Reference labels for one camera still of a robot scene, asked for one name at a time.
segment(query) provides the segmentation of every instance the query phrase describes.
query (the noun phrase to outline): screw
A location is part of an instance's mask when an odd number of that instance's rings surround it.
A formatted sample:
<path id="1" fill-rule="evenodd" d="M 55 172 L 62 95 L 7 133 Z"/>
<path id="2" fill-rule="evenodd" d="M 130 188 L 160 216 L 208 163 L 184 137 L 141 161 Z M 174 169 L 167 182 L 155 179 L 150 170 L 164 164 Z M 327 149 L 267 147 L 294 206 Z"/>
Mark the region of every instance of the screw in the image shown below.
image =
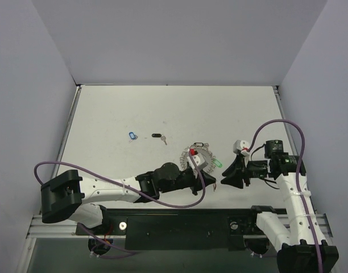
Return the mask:
<path id="1" fill-rule="evenodd" d="M 238 228 L 238 225 L 236 222 L 231 222 L 230 227 L 231 227 L 231 229 L 236 230 Z"/>
<path id="2" fill-rule="evenodd" d="M 119 227 L 119 229 L 121 229 L 121 230 L 125 230 L 125 229 L 127 228 L 127 223 L 121 222 L 121 223 L 119 223 L 118 227 Z"/>

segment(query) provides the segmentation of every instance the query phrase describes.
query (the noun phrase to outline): green object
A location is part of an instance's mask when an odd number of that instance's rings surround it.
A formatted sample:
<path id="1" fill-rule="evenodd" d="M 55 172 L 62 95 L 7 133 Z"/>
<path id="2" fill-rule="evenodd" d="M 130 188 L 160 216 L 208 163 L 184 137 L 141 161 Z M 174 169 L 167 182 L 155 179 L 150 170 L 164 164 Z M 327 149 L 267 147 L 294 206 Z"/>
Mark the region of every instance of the green object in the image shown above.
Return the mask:
<path id="1" fill-rule="evenodd" d="M 213 159 L 214 165 L 216 165 L 218 168 L 222 168 L 222 163 L 218 161 L 217 158 Z"/>

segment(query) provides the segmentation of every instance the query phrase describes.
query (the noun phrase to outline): metal key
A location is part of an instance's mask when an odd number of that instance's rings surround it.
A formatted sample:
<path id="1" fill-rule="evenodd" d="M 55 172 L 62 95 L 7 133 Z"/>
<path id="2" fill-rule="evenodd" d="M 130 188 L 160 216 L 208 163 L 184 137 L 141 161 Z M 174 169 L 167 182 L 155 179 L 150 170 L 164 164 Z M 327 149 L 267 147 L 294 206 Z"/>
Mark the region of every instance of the metal key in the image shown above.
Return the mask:
<path id="1" fill-rule="evenodd" d="M 165 145 L 168 145 L 165 135 L 162 135 L 160 139 L 165 143 Z"/>

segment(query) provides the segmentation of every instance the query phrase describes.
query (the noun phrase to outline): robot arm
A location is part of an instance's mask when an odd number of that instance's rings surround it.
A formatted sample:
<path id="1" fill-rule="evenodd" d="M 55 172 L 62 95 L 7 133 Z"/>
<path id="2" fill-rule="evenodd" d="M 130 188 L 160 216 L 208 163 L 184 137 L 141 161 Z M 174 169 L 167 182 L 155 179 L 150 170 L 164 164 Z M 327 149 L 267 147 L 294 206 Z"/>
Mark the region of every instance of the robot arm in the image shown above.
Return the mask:
<path id="1" fill-rule="evenodd" d="M 100 201 L 150 202 L 143 193 L 158 200 L 161 193 L 191 188 L 192 193 L 202 190 L 196 167 L 201 171 L 205 185 L 214 184 L 216 179 L 202 169 L 208 164 L 201 154 L 193 155 L 196 166 L 188 160 L 188 168 L 180 171 L 174 163 L 165 163 L 160 168 L 126 179 L 116 179 L 119 185 L 107 181 L 81 177 L 71 169 L 48 181 L 41 187 L 42 220 L 56 223 L 66 219 L 84 224 L 90 229 L 109 229 L 106 208 L 95 205 Z"/>
<path id="2" fill-rule="evenodd" d="M 317 244 L 321 249 L 324 272 L 329 272 L 338 259 L 338 251 L 335 246 L 328 246 L 318 226 L 303 163 L 300 167 L 299 190 L 296 183 L 299 157 L 284 152 L 281 140 L 267 141 L 264 145 L 266 160 L 258 161 L 249 160 L 246 144 L 248 143 L 243 140 L 236 141 L 237 148 L 234 147 L 234 152 L 237 156 L 222 174 L 225 178 L 221 184 L 243 189 L 244 184 L 247 187 L 250 185 L 251 178 L 263 179 L 267 176 L 274 178 L 285 203 L 290 229 L 284 227 L 272 207 L 254 206 L 254 208 L 260 208 L 256 211 L 256 227 L 267 236 L 277 251 L 279 271 L 317 272 L 315 255 Z M 317 242 L 314 241 L 308 217 L 313 223 Z"/>

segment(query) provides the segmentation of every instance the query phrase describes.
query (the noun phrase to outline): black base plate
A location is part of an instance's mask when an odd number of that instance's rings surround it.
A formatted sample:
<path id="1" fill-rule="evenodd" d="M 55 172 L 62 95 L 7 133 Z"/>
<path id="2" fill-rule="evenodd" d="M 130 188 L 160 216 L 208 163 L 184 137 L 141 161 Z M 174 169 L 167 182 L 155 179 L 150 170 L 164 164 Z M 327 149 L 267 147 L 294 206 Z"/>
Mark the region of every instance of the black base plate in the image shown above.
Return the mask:
<path id="1" fill-rule="evenodd" d="M 243 250 L 244 235 L 262 234 L 251 209 L 108 209 L 111 235 L 126 233 L 128 250 Z M 286 214 L 285 209 L 276 209 Z M 127 222 L 127 229 L 118 228 Z M 238 227 L 233 230 L 230 224 Z M 86 235 L 77 229 L 77 235 Z"/>

